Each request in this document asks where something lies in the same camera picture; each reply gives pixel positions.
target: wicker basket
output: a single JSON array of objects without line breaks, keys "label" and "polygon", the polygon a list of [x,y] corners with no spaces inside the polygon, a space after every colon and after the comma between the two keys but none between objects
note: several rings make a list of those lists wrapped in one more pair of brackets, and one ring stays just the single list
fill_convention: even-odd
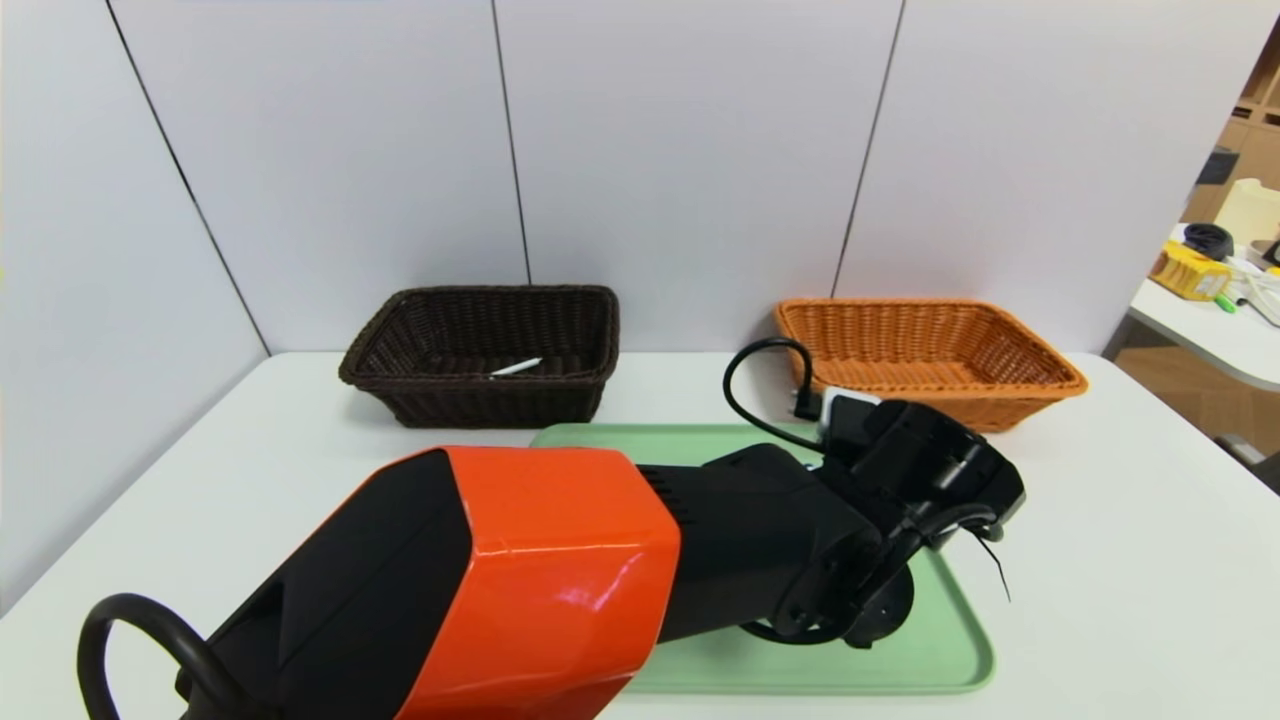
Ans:
[{"label": "wicker basket", "polygon": [[[531,357],[541,364],[489,374]],[[544,428],[590,420],[617,361],[607,287],[429,287],[393,295],[338,377],[410,428]]]},{"label": "wicker basket", "polygon": [[[931,405],[975,430],[1006,430],[1080,395],[1084,377],[1016,318],[969,300],[788,300],[774,318],[828,384]],[[791,354],[796,382],[803,365]]]}]

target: white table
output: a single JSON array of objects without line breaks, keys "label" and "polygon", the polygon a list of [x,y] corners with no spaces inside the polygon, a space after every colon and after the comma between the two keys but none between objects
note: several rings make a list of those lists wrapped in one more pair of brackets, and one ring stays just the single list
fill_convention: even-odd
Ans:
[{"label": "white table", "polygon": [[1280,329],[1252,307],[1225,313],[1213,302],[1178,297],[1149,279],[1129,304],[1129,316],[1187,347],[1224,373],[1280,392]]},{"label": "white table", "polygon": [[[399,428],[338,382],[338,359],[264,363],[0,619],[0,717],[84,716],[73,659],[99,598],[141,592],[207,634],[384,462],[438,443],[532,437]],[[718,389],[727,360],[623,355],[596,419],[733,421]],[[753,361],[740,382],[745,404],[776,419],[786,406],[781,360]],[[603,717],[1275,716],[1280,501],[1115,366],[1071,360],[1092,383],[1087,395],[993,437],[1028,486],[997,546],[1014,602],[977,543],[945,553],[995,644],[989,685],[950,697],[623,696]],[[173,671],[141,634],[113,633],[109,674],[124,720],[178,717]]]}]

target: black power cord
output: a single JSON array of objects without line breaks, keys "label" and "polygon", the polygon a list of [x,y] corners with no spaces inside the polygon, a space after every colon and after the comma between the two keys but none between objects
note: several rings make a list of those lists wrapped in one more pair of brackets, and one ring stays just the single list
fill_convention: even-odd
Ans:
[{"label": "black power cord", "polygon": [[737,413],[744,420],[772,434],[773,437],[782,438],[791,445],[797,445],[800,447],[813,450],[814,452],[823,452],[824,448],[822,445],[765,423],[764,420],[748,413],[746,409],[739,405],[737,400],[733,397],[733,372],[742,364],[742,360],[746,360],[755,352],[767,347],[788,347],[800,354],[800,359],[804,361],[804,380],[800,383],[800,389],[796,392],[795,415],[806,420],[818,419],[822,410],[822,398],[813,395],[813,356],[809,355],[808,347],[788,337],[767,337],[748,345],[742,350],[739,350],[737,355],[728,361],[728,366],[724,368],[724,401],[728,402],[728,406],[732,407],[733,411]]},{"label": "black power cord", "polygon": [[250,696],[209,644],[173,610],[141,594],[113,594],[93,606],[81,628],[76,674],[90,720],[120,720],[106,683],[106,638],[116,620],[160,643],[228,720],[278,720],[279,714]]}]

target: black cable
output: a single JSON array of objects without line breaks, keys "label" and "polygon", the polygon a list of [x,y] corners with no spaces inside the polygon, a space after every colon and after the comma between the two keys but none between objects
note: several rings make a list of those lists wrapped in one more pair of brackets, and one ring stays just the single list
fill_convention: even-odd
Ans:
[{"label": "black cable", "polygon": [[1000,559],[996,557],[995,552],[992,552],[991,546],[987,544],[987,541],[982,539],[982,536],[974,533],[973,537],[978,539],[978,544],[980,544],[982,548],[987,551],[987,555],[989,555],[991,559],[996,561],[996,570],[1000,571],[1000,584],[1005,585],[1005,600],[1012,602],[1014,596],[1009,594],[1009,582],[1005,580],[1005,566],[1000,564]]},{"label": "black cable", "polygon": [[81,628],[76,674],[90,720],[120,720],[106,682],[106,638],[116,620],[160,643],[228,720],[276,720],[275,710],[250,696],[209,644],[172,610],[133,593],[113,594],[93,606]]},{"label": "black cable", "polygon": [[823,452],[824,448],[817,442],[812,439],[805,439],[800,436],[788,433],[783,429],[776,428],[765,423],[764,420],[748,413],[746,409],[739,405],[737,400],[733,398],[733,372],[737,370],[737,366],[742,364],[742,360],[746,360],[749,356],[751,356],[755,352],[759,352],[760,350],[764,350],[765,347],[790,347],[791,350],[795,350],[796,352],[800,354],[800,359],[804,360],[804,382],[800,384],[799,395],[796,397],[796,406],[800,407],[809,402],[809,397],[813,392],[810,389],[813,386],[813,356],[809,355],[808,347],[788,337],[767,337],[764,340],[758,340],[748,345],[742,350],[739,350],[737,355],[735,355],[733,359],[728,361],[728,366],[724,368],[724,383],[723,383],[724,401],[728,402],[728,406],[732,407],[733,411],[737,413],[744,420],[751,423],[756,428],[760,428],[762,430],[774,437],[782,438],[792,445],[797,445],[800,447],[804,447],[806,450],[813,450],[815,452]]},{"label": "black cable", "polygon": [[925,539],[932,539],[946,532],[951,525],[973,530],[974,525],[995,525],[998,519],[996,511],[991,507],[978,502],[969,502],[947,507],[937,515],[929,516],[915,528]]}]

